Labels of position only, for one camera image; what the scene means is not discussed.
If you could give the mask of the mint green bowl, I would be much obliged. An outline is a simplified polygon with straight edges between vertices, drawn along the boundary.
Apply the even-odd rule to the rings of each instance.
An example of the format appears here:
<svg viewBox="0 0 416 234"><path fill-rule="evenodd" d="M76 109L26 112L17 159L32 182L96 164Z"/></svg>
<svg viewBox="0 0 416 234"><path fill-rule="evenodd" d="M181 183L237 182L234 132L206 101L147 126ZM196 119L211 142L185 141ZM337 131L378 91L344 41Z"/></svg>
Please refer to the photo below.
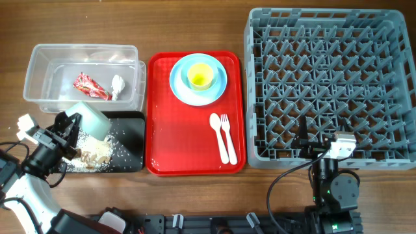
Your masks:
<svg viewBox="0 0 416 234"><path fill-rule="evenodd" d="M96 140L104 141L111 129L111 121L101 111L87 102L78 102L67 109L65 113L68 117L73 114L80 114L81 123L79 127Z"/></svg>

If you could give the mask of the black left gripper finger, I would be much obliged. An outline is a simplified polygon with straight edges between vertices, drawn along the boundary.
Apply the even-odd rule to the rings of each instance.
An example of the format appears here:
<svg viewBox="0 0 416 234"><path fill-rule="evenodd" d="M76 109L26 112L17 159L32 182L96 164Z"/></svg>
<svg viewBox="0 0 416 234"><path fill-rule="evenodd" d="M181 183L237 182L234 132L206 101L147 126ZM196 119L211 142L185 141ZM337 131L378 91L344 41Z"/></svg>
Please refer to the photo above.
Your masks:
<svg viewBox="0 0 416 234"><path fill-rule="evenodd" d="M56 115L53 124L53 133L60 137L66 137L69 135L74 123L75 114L68 116L65 112L61 112Z"/></svg>
<svg viewBox="0 0 416 234"><path fill-rule="evenodd" d="M79 136L79 125L81 123L82 116L78 113L72 114L67 119L67 136L66 136L66 152L76 153L76 144Z"/></svg>

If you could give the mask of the white plastic fork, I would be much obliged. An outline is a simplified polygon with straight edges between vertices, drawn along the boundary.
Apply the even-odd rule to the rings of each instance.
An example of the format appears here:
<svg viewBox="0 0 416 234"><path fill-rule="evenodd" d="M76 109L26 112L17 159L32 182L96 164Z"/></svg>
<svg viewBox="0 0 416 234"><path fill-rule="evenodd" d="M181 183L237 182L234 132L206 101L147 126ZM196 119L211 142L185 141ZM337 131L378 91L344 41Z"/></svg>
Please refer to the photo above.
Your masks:
<svg viewBox="0 0 416 234"><path fill-rule="evenodd" d="M220 117L220 120L221 120L221 128L226 134L227 150L228 150L227 153L229 156L229 162L232 165L236 165L238 163L238 159L237 159L237 154L235 152L235 148L234 148L233 141L231 138L231 133L230 133L231 126L230 126L230 122L229 122L227 114L222 114Z"/></svg>

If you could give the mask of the white tissue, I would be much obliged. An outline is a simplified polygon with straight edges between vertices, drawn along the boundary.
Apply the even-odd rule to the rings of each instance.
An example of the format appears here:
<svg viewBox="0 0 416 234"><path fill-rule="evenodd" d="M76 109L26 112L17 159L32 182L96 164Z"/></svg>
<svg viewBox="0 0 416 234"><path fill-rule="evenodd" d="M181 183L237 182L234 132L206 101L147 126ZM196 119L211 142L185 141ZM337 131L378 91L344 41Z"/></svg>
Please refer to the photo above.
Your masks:
<svg viewBox="0 0 416 234"><path fill-rule="evenodd" d="M112 100L116 101L118 99L118 96L122 92L122 90L125 88L124 79L119 75L115 75L112 79L111 87L112 87Z"/></svg>

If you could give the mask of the white plastic spoon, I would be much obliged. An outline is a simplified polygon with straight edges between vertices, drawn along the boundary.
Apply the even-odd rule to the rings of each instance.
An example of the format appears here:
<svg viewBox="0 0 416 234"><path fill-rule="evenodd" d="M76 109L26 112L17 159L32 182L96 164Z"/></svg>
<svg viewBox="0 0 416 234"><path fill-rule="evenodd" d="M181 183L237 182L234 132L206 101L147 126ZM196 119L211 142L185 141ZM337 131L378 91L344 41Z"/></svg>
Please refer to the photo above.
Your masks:
<svg viewBox="0 0 416 234"><path fill-rule="evenodd" d="M222 139L222 135L220 133L220 128L221 128L220 117L216 113L212 113L209 117L209 124L216 133L221 161L223 164L227 164L229 162L229 157L228 157L228 153L227 153L227 149L225 147L224 141Z"/></svg>

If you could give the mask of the rice and food scraps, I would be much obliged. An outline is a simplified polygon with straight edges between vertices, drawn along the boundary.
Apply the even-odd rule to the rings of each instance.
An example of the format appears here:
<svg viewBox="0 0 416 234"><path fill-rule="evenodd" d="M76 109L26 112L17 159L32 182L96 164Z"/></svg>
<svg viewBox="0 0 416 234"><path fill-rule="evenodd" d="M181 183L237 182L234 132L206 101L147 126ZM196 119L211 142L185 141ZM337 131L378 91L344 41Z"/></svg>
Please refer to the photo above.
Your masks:
<svg viewBox="0 0 416 234"><path fill-rule="evenodd" d="M104 141L79 132L77 155L63 159L70 173L118 173L138 172L143 168L141 145L131 141L126 129L109 131Z"/></svg>

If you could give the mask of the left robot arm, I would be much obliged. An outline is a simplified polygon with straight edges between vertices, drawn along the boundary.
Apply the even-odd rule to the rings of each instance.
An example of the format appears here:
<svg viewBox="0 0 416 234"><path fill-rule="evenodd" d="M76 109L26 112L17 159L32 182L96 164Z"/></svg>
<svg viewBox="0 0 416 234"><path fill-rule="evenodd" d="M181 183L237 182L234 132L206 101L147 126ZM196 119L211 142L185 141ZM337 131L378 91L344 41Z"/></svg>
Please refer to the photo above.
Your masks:
<svg viewBox="0 0 416 234"><path fill-rule="evenodd" d="M55 123L41 128L26 114L18 120L18 137L38 144L23 162L1 152L1 206L17 216L27 233L123 233L126 221L107 211L92 220L63 209L46 181L62 158L76 155L79 131L103 140L111 123L101 112L62 112Z"/></svg>

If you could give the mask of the red strawberry candy wrapper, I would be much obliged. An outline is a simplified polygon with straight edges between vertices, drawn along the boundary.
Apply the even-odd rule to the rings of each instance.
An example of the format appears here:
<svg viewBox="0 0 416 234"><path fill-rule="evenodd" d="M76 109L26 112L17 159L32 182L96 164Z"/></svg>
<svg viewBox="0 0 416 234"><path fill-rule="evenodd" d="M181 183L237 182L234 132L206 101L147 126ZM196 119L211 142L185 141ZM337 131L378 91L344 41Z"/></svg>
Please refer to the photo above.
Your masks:
<svg viewBox="0 0 416 234"><path fill-rule="evenodd" d="M105 101L111 100L112 95L100 86L89 75L81 72L73 83L73 87L91 98L101 98Z"/></svg>

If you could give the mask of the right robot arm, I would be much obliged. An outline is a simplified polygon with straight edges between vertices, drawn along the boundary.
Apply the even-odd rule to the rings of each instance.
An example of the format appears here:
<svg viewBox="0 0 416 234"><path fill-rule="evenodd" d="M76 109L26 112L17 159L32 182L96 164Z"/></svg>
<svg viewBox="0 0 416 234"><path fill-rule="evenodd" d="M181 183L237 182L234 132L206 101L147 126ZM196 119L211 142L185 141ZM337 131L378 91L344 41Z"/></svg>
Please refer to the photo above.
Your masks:
<svg viewBox="0 0 416 234"><path fill-rule="evenodd" d="M307 159L308 180L314 204L300 213L273 213L258 216L188 216L162 217L159 233L362 233L358 208L359 176L341 170L340 161L349 158L356 148L356 138L344 125L322 142L309 140L307 120L291 143Z"/></svg>

